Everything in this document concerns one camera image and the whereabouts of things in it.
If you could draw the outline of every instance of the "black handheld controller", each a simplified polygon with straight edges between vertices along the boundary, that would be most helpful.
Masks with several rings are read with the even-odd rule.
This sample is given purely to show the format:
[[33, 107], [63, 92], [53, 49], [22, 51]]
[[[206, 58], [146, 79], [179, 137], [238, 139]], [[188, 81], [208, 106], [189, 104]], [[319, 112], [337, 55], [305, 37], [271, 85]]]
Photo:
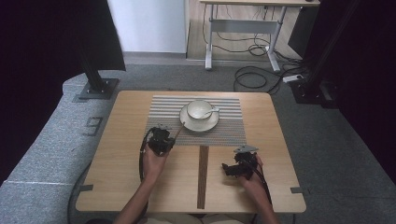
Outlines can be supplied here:
[[256, 169], [258, 163], [256, 159], [256, 152], [243, 152], [236, 153], [234, 157], [237, 165], [229, 166], [227, 164], [222, 164], [222, 168], [226, 175], [243, 175], [246, 179], [250, 179], [253, 175], [253, 169]]
[[176, 139], [169, 137], [169, 132], [162, 128], [154, 128], [148, 140], [148, 146], [157, 156], [163, 156], [174, 146]]

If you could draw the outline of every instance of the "black metal bracket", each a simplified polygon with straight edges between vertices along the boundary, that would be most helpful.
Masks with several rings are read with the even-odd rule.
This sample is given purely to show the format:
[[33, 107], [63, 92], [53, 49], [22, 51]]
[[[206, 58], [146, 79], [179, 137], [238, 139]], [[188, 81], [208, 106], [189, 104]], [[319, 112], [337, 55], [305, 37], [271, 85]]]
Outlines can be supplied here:
[[102, 78], [103, 85], [101, 90], [95, 90], [92, 88], [90, 82], [88, 82], [78, 99], [89, 100], [89, 99], [101, 99], [108, 100], [111, 98], [113, 91], [116, 89], [119, 80], [117, 78]]
[[297, 104], [303, 105], [321, 105], [323, 108], [337, 108], [335, 98], [332, 94], [332, 88], [329, 83], [322, 83], [318, 91], [306, 91], [305, 83], [290, 82], [291, 91]]

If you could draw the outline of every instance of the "white table frame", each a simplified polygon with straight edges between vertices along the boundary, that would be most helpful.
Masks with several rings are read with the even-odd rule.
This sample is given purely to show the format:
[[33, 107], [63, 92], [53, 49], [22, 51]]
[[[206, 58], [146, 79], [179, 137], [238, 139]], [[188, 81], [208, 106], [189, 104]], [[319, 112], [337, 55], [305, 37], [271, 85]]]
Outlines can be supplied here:
[[[273, 35], [269, 46], [265, 49], [275, 72], [280, 72], [274, 50], [286, 15], [286, 9], [288, 7], [318, 7], [320, 5], [318, 0], [200, 0], [200, 2], [205, 6], [210, 5], [209, 40], [206, 44], [205, 56], [206, 70], [212, 69], [212, 32], [222, 32]], [[213, 18], [214, 5], [268, 6], [282, 7], [282, 9], [277, 21], [218, 20]]]
[[213, 18], [214, 4], [210, 4], [209, 17], [209, 40], [206, 44], [205, 69], [212, 69], [212, 32], [222, 33], [246, 33], [246, 34], [269, 34], [271, 38], [269, 46], [265, 47], [268, 58], [275, 72], [280, 72], [279, 65], [274, 54], [275, 44], [279, 37], [280, 28], [285, 18], [287, 7], [282, 7], [277, 21], [240, 21], [240, 20], [217, 20]]

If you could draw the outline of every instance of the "white wall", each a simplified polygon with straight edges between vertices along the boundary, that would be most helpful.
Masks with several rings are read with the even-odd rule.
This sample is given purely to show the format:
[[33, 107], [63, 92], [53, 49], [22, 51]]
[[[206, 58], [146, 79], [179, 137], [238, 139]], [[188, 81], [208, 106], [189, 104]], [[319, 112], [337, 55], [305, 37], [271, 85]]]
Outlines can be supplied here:
[[189, 0], [107, 0], [122, 51], [187, 52]]

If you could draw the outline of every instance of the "grey carpet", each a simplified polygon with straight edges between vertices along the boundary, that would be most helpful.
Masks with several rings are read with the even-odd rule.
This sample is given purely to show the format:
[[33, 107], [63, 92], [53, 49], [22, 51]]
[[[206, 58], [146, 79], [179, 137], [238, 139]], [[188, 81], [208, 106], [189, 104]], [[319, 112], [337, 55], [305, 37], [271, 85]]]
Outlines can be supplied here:
[[[101, 72], [102, 77], [120, 79], [116, 92], [110, 100], [86, 103], [74, 103], [85, 76], [66, 81], [47, 125], [0, 188], [0, 222], [67, 223], [69, 195], [94, 155], [118, 91], [233, 91], [237, 69], [223, 66], [206, 72], [202, 66], [131, 64], [126, 73]], [[276, 81], [267, 79], [264, 89], [254, 91], [268, 90]], [[262, 78], [245, 81], [257, 84]], [[272, 99], [307, 206], [295, 223], [396, 223], [395, 185], [341, 113], [297, 105], [285, 84]], [[90, 118], [103, 118], [98, 130], [87, 125]], [[71, 221], [115, 215], [72, 209]], [[291, 214], [279, 216], [282, 223], [292, 223]]]

